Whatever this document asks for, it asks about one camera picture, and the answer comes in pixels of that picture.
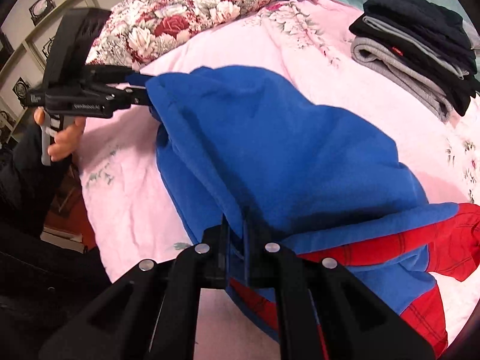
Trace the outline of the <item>person's dark sleeve forearm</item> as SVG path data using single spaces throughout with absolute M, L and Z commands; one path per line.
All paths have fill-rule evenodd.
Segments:
M 62 249 L 41 240 L 45 218 L 71 164 L 70 156 L 45 166 L 41 128 L 27 127 L 1 167 L 1 254 L 19 258 Z

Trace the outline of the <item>person's left hand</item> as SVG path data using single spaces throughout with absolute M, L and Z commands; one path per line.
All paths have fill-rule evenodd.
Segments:
M 70 125 L 64 127 L 55 135 L 49 135 L 50 116 L 40 107 L 34 111 L 33 118 L 41 127 L 41 162 L 50 165 L 72 155 L 80 144 L 80 139 L 86 127 L 86 118 L 76 116 Z

